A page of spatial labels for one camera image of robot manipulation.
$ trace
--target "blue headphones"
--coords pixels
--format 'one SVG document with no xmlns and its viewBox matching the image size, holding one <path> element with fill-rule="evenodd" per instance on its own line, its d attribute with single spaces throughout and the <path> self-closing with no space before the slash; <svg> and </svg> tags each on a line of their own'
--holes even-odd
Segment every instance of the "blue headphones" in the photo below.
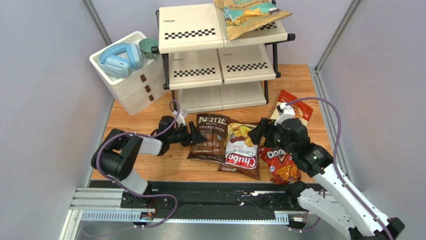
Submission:
<svg viewBox="0 0 426 240">
<path fill-rule="evenodd" d="M 117 56 L 127 52 L 128 60 Z M 100 68 L 108 75 L 123 79 L 132 74 L 133 69 L 144 66 L 144 55 L 134 43 L 119 43 L 107 48 L 99 57 Z"/>
</svg>

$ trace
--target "white shelf rack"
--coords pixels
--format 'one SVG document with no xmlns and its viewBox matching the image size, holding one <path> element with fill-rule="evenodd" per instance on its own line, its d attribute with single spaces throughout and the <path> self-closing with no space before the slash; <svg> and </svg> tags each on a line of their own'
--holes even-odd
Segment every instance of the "white shelf rack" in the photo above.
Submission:
<svg viewBox="0 0 426 240">
<path fill-rule="evenodd" d="M 214 3 L 160 7 L 156 12 L 165 84 L 189 113 L 265 105 L 268 81 L 279 78 L 277 43 L 293 41 L 280 21 L 229 40 Z M 266 46 L 272 45 L 273 62 Z"/>
</svg>

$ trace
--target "black and white checkered strip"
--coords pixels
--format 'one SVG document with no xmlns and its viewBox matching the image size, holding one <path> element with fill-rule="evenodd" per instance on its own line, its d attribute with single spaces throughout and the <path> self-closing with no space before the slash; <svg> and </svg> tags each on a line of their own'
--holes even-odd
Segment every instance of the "black and white checkered strip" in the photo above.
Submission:
<svg viewBox="0 0 426 240">
<path fill-rule="evenodd" d="M 226 66 L 226 69 L 228 70 L 228 72 L 267 69 L 267 68 L 268 68 L 268 65 L 266 62 Z"/>
<path fill-rule="evenodd" d="M 209 35 L 216 35 L 215 29 L 210 28 L 204 30 L 194 30 L 194 31 L 185 31 L 185 32 L 172 32 L 172 33 L 164 33 L 165 39 L 181 39 L 181 38 L 189 38 L 189 37 L 202 37 Z"/>
<path fill-rule="evenodd" d="M 265 29 L 276 29 L 276 28 L 278 28 L 278 27 L 275 24 L 275 22 L 273 21 L 273 22 L 270 22 L 270 23 L 268 23 L 266 25 L 263 25 L 263 26 L 259 27 L 255 31 L 257 31 L 257 30 L 265 30 Z"/>
<path fill-rule="evenodd" d="M 188 76 L 199 76 L 199 75 L 209 75 L 209 74 L 215 74 L 215 68 L 202 68 L 202 69 L 195 69 L 195 70 L 181 70 L 181 71 L 174 71 L 174 77 L 188 77 Z"/>
</svg>

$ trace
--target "wooden surface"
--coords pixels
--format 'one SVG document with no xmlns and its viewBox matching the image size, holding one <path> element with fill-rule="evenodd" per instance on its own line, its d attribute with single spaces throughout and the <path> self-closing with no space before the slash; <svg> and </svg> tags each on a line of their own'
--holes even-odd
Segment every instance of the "wooden surface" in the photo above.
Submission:
<svg viewBox="0 0 426 240">
<path fill-rule="evenodd" d="M 277 104 L 281 90 L 292 93 L 298 98 L 316 96 L 314 85 L 307 65 L 280 65 L 281 78 L 271 80 L 269 85 L 269 104 L 264 106 L 239 108 L 215 111 L 241 122 L 258 122 L 261 118 L 269 118 Z M 162 116 L 172 115 L 169 102 L 172 99 L 169 92 L 155 103 L 134 116 L 129 116 L 126 111 L 115 101 L 105 137 L 113 129 L 127 132 L 138 132 L 149 135 L 158 127 Z M 307 126 L 311 140 L 331 153 L 329 139 L 317 101 L 305 101 L 313 108 L 313 114 Z M 197 114 L 189 114 L 186 122 L 196 122 Z M 202 160 L 188 160 L 190 147 L 172 144 L 164 156 L 139 155 L 134 169 L 148 181 L 202 181 L 202 182 L 270 182 L 272 177 L 268 165 L 260 160 L 260 181 L 248 176 L 235 173 L 218 171 L 219 164 Z M 93 172 L 92 179 L 103 179 L 97 170 Z M 302 172 L 302 181 L 315 182 Z"/>
</svg>

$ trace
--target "green cup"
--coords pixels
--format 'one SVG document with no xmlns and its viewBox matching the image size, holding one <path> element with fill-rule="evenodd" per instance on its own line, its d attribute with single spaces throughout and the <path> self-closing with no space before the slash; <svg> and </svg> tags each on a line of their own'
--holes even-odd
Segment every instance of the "green cup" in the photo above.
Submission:
<svg viewBox="0 0 426 240">
<path fill-rule="evenodd" d="M 144 38 L 139 41 L 139 48 L 148 59 L 157 59 L 157 54 L 151 52 L 151 47 L 158 47 L 159 42 L 154 38 Z"/>
</svg>

